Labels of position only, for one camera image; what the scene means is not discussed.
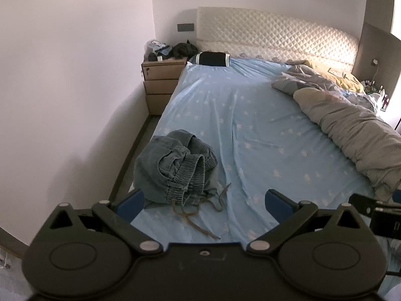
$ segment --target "black cylindrical pillow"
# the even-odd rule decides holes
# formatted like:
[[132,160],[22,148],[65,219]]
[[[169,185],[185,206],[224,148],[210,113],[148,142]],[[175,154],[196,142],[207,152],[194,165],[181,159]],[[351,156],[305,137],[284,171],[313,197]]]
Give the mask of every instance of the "black cylindrical pillow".
[[204,66],[230,66],[230,55],[223,52],[202,52],[196,55],[196,64]]

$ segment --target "yellow pillowcase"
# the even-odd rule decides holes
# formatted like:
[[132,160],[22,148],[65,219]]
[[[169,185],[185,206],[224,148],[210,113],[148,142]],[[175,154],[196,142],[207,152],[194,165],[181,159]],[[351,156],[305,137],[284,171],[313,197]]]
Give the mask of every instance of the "yellow pillowcase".
[[365,92],[362,84],[349,72],[340,73],[323,63],[311,60],[306,60],[305,65],[320,73],[323,77],[333,80],[342,89],[356,91],[357,93]]

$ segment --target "cord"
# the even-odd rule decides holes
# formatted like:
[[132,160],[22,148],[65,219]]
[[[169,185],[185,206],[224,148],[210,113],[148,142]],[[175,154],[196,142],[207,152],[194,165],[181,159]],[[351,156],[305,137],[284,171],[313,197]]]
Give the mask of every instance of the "cord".
[[401,272],[386,272],[386,275],[401,277]]
[[373,76],[373,78],[372,78],[372,82],[374,81],[374,78],[376,77],[377,72],[378,72],[378,65],[376,65],[376,67],[377,67],[377,69],[376,69],[376,72],[374,73],[374,76]]

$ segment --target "white upholstered headboard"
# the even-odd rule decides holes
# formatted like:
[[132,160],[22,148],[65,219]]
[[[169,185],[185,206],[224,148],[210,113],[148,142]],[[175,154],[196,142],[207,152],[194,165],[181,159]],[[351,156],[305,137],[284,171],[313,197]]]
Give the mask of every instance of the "white upholstered headboard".
[[341,30],[270,12],[199,7],[196,24],[201,51],[269,61],[314,60],[351,71],[358,39]]

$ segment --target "drawer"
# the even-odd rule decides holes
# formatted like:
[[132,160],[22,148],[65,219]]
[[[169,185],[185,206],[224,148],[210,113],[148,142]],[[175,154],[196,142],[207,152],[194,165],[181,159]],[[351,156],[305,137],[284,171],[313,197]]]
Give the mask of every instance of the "drawer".
[[170,101],[171,94],[146,95],[150,115],[161,115]]
[[144,66],[145,80],[179,79],[185,64],[169,66]]
[[146,80],[144,82],[146,94],[173,94],[178,79]]

